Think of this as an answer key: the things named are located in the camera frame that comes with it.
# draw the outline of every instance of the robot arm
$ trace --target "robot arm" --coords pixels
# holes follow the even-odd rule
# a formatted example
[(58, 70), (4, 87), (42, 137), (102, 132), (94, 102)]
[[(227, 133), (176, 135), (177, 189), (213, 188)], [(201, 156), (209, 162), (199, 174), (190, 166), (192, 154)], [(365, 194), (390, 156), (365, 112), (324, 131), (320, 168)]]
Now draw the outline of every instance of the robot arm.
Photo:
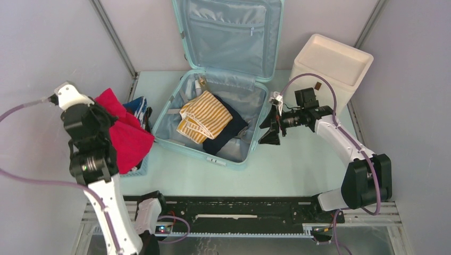
[[(341, 188), (318, 195), (318, 203), (323, 211), (335, 209), (357, 209), (376, 203), (377, 195), (374, 179), (379, 182), (382, 201), (391, 198), (391, 161), (385, 155), (376, 155), (363, 146), (333, 116), (329, 106), (319, 106), (313, 88), (298, 90), (296, 103), (298, 109), (282, 112), (278, 106), (280, 99), (272, 99), (269, 115), (260, 125), (269, 130), (258, 141), (260, 144), (279, 145), (279, 132), (287, 134), (286, 129), (305, 125), (330, 144), (341, 161), (347, 166)], [(372, 176), (370, 166), (364, 155), (372, 162), (376, 176)]]
[(116, 119), (92, 99), (78, 93), (69, 82), (56, 88), (55, 95), (57, 99), (53, 98), (54, 103), (64, 110), (61, 119), (71, 136), (70, 173), (78, 184), (99, 195), (108, 211), (109, 219), (96, 199), (85, 192), (102, 229), (107, 254), (141, 254), (143, 242), (140, 235), (145, 231), (155, 233), (162, 208), (157, 198), (141, 202), (136, 225), (132, 225), (120, 190), (116, 151), (108, 131)]

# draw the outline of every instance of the striped cloth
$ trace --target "striped cloth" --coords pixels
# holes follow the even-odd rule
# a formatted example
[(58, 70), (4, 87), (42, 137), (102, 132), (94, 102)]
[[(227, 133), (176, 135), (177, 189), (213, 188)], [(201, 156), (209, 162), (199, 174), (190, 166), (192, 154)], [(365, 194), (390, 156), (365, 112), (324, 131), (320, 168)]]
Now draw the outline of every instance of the striped cloth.
[(232, 115), (210, 92), (187, 102), (180, 110), (182, 121), (177, 132), (200, 144), (215, 139), (232, 120)]

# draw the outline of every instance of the light green tabletop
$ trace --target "light green tabletop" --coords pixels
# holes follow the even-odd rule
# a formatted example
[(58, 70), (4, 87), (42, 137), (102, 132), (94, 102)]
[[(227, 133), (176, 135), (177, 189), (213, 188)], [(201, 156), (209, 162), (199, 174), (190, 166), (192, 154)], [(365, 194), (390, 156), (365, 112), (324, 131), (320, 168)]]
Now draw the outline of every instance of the light green tabletop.
[[(141, 72), (135, 98), (145, 96), (155, 124), (185, 71)], [(275, 72), (269, 91), (281, 91), (290, 70)], [(339, 116), (354, 134), (349, 112)], [(341, 186), (346, 167), (322, 138), (304, 126), (287, 130), (280, 146), (257, 145), (241, 171), (214, 165), (154, 144), (147, 175), (121, 179), (125, 195), (160, 190), (166, 196), (312, 196)]]

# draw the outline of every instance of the open suitcase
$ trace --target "open suitcase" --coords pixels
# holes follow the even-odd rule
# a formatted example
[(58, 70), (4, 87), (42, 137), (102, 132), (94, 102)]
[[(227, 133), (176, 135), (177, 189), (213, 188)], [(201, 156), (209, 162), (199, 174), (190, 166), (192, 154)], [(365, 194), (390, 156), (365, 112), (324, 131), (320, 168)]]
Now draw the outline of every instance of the open suitcase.
[[(218, 165), (244, 168), (259, 139), (258, 124), (270, 107), (262, 83), (274, 75), (283, 0), (173, 0), (173, 6), (193, 69), (181, 78), (158, 117), (156, 142)], [(216, 156), (177, 132), (181, 116), (176, 109), (196, 97), (194, 81), (201, 77), (212, 94), (249, 123), (244, 135), (230, 140)]]

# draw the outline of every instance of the red towel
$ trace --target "red towel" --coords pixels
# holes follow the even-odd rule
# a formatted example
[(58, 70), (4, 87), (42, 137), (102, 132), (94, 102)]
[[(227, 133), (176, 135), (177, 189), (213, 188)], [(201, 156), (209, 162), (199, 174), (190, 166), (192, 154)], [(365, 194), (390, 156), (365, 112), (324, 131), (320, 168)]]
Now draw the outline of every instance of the red towel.
[(105, 90), (95, 100), (111, 115), (119, 117), (110, 128), (110, 137), (118, 152), (119, 173), (126, 174), (149, 153), (155, 137), (141, 128), (138, 119), (127, 112), (113, 90)]

